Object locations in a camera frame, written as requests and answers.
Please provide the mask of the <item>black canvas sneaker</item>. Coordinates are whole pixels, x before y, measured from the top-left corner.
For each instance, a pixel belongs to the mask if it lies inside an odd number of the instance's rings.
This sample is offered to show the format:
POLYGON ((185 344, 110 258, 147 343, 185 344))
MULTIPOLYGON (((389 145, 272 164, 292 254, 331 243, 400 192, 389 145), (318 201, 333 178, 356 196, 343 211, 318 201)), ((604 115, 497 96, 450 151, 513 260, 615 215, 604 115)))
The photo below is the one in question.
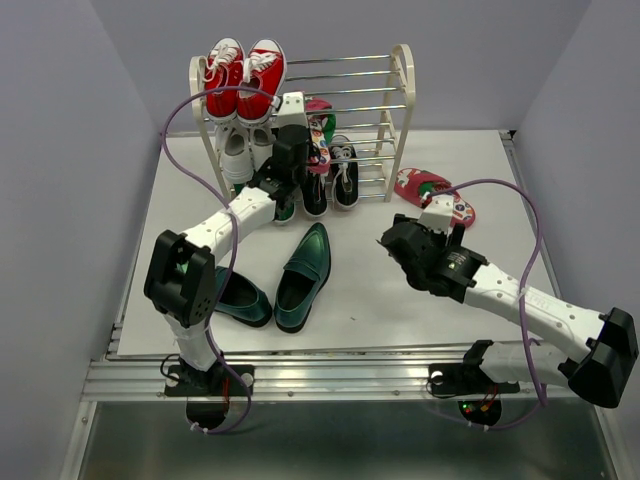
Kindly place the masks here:
POLYGON ((359 200, 359 169, 354 146, 344 135, 334 136, 331 155, 332 198, 341 210, 352 209, 359 200))
POLYGON ((316 173, 308 173, 300 189, 306 214, 312 218, 322 217, 328 207, 323 176, 316 173))

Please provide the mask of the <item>pink patterned flip-flop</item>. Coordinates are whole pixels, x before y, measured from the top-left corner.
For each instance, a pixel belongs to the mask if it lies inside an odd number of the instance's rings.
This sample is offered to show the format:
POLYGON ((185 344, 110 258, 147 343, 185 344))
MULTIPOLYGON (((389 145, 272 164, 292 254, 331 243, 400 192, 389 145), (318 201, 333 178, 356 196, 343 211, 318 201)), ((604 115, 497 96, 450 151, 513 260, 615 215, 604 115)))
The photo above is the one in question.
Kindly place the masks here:
MULTIPOLYGON (((446 190, 452 184, 445 178, 427 170, 417 168, 403 168, 398 171, 394 192, 405 201, 414 206, 424 208, 427 196, 432 192, 446 190)), ((470 228, 476 220, 474 208, 462 199, 457 191, 451 193, 453 196, 453 217, 451 225, 461 224, 470 228)))
POLYGON ((313 174, 326 176, 331 161, 329 144, 336 128, 333 106, 323 99, 311 97, 306 101, 306 111, 312 142, 308 170, 313 174))

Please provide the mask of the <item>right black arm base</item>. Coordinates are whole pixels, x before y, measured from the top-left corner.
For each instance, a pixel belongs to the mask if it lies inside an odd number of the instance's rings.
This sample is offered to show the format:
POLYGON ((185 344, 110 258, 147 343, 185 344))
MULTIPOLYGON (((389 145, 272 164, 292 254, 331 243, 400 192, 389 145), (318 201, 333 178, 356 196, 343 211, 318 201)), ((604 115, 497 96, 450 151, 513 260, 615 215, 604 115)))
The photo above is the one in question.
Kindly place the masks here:
POLYGON ((436 363, 429 366, 426 391, 439 400, 459 398, 458 410, 464 420, 491 428, 502 416, 501 396, 519 393, 520 385, 491 380, 478 366, 436 363))

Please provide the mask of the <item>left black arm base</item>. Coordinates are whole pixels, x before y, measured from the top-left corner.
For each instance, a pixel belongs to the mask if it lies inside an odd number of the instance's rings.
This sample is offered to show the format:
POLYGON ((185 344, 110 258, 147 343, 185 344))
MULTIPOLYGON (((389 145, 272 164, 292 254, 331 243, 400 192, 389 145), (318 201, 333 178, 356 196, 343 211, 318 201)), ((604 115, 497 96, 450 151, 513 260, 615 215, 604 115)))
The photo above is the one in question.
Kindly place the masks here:
POLYGON ((178 354, 165 357, 159 367, 164 395, 186 401, 185 415, 192 431, 205 435, 227 433, 248 415, 253 394, 255 367, 249 364, 226 369, 217 360, 207 371, 188 365, 178 354), (237 419, 231 418, 231 398, 248 400, 237 419))

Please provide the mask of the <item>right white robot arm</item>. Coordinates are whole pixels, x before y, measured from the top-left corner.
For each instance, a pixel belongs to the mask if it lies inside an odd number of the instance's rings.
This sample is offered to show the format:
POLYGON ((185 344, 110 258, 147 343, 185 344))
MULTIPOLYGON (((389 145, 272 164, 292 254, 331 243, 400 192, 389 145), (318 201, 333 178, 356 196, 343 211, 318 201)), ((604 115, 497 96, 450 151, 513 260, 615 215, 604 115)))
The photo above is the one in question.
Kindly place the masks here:
POLYGON ((529 346, 478 340, 458 363, 431 366, 436 396, 517 393, 521 384, 572 391, 604 408, 619 406, 639 356, 633 317, 566 303, 520 287, 481 254, 462 244, 464 229, 436 233, 397 215, 379 241, 401 267, 410 287, 484 310, 527 330, 529 346))

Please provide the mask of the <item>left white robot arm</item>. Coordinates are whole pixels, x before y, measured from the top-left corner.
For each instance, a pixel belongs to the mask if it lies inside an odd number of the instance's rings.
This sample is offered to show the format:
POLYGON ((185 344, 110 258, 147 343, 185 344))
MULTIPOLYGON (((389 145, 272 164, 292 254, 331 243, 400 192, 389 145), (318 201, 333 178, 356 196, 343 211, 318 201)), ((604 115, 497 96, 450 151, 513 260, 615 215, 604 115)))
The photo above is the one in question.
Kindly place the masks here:
POLYGON ((239 243, 272 222, 292 203, 307 173, 309 131, 301 125, 278 130, 272 155, 249 184, 200 224, 181 233, 162 232, 155 241, 143 292, 169 324, 188 382, 199 393, 215 392, 223 371, 209 321, 217 303, 217 261, 235 255, 239 243))

